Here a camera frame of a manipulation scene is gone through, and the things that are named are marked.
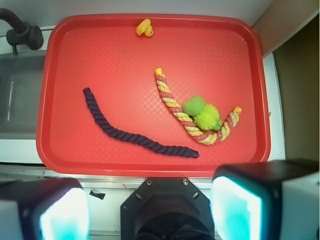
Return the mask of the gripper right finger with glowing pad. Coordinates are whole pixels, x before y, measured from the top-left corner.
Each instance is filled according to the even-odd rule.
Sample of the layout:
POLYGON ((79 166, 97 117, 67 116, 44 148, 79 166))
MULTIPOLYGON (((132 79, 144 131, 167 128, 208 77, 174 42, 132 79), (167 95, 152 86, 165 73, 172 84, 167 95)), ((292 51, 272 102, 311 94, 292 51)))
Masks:
POLYGON ((210 208, 223 240, 317 240, 320 164, 272 160, 219 166, 210 208))

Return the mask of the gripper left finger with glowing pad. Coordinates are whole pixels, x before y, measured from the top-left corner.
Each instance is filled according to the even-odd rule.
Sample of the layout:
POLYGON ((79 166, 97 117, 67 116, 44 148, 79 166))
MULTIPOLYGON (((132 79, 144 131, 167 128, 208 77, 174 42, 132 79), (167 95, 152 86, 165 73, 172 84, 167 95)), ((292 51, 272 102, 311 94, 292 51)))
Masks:
POLYGON ((2 240, 87 240, 90 226, 88 194, 74 178, 0 183, 2 240))

